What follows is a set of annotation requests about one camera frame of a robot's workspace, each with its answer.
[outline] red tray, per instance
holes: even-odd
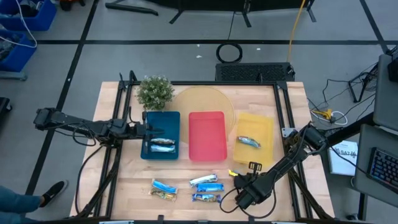
[[[189,158],[192,161],[226,159],[224,113],[191,112],[189,114]]]

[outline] yellow cable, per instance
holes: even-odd
[[[297,23],[299,22],[299,18],[300,18],[300,15],[301,15],[301,11],[303,10],[304,3],[305,3],[305,0],[303,0],[303,2],[301,3],[300,10],[298,11],[298,14],[297,14],[297,17],[296,17],[296,21],[294,22],[293,30],[292,30],[292,33],[290,35],[289,52],[287,54],[287,62],[290,62],[290,54],[292,53],[292,42],[293,42],[293,38],[294,38],[294,31],[296,30]]]

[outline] green plant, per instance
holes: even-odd
[[[145,77],[141,82],[137,97],[145,110],[162,110],[166,102],[172,101],[173,85],[165,77]]]

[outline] wooden tabletop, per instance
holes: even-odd
[[[118,83],[103,82],[93,120],[107,120],[112,117],[116,99]],[[190,86],[174,86],[175,94]],[[301,82],[288,83],[290,104],[297,128],[302,128],[310,120],[307,99]],[[260,114],[274,118],[274,161],[277,162],[284,156],[282,141],[279,131],[279,122],[275,107],[275,98],[271,86],[213,86],[223,92],[232,102],[236,116],[240,112]],[[132,119],[141,120],[142,106],[137,102],[137,87],[133,87],[130,105],[132,106]],[[287,126],[287,115],[283,93],[280,91],[284,121]],[[218,203],[192,202],[194,189],[190,188],[190,179],[216,173],[219,182],[224,183],[225,191],[233,189],[233,179],[228,175],[228,169],[234,169],[237,164],[233,162],[233,146],[236,137],[236,124],[228,136],[228,157],[223,162],[193,163],[188,157],[188,145],[180,143],[180,155],[176,161],[146,161],[140,158],[141,142],[139,140],[124,141],[118,182],[113,204],[112,219],[115,220],[156,220],[158,215],[164,215],[166,220],[248,220],[240,210],[233,213],[223,213]],[[97,147],[87,147],[85,159]],[[105,150],[101,150],[86,164],[80,180],[79,205],[80,210],[90,200],[98,188],[100,173],[103,166]],[[303,163],[309,191],[324,210],[334,217],[330,194],[319,156],[310,156]],[[177,200],[169,202],[148,194],[152,179],[155,178],[165,184],[178,187]],[[271,216],[265,220],[292,221],[294,213],[289,190],[287,175],[283,176],[275,185],[277,204]],[[223,202],[225,210],[235,207],[234,196],[231,193]],[[300,213],[305,217],[300,190],[297,188],[300,204]],[[104,214],[108,191],[104,193],[101,213]],[[259,205],[247,209],[251,215],[262,216],[268,213],[274,203],[273,197]],[[75,215],[72,206],[71,215]]]

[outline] blue crate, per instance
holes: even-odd
[[[30,30],[45,31],[50,28],[56,12],[54,4],[50,0],[44,0],[39,13],[35,17],[24,17],[24,20]],[[20,17],[0,17],[0,24],[7,30],[26,31]]]
[[[0,30],[0,36],[12,37],[13,34],[19,36],[20,44],[33,46],[33,43],[26,37],[25,34],[18,32],[11,32],[7,30]],[[20,72],[36,49],[16,45],[10,54],[2,61],[0,61],[0,71]]]
[[[151,142],[148,142],[148,153],[144,151],[144,141],[141,146],[141,158],[142,159],[155,159],[155,160],[174,160],[178,159],[178,149],[180,142],[180,113],[177,111],[165,111],[165,112],[148,112],[147,113],[148,124],[154,128],[160,128],[164,130],[164,134],[156,134],[156,138],[166,138],[175,141],[175,153],[169,152],[151,152]]]
[[[0,0],[0,14],[12,14],[18,11],[18,5],[15,0]]]

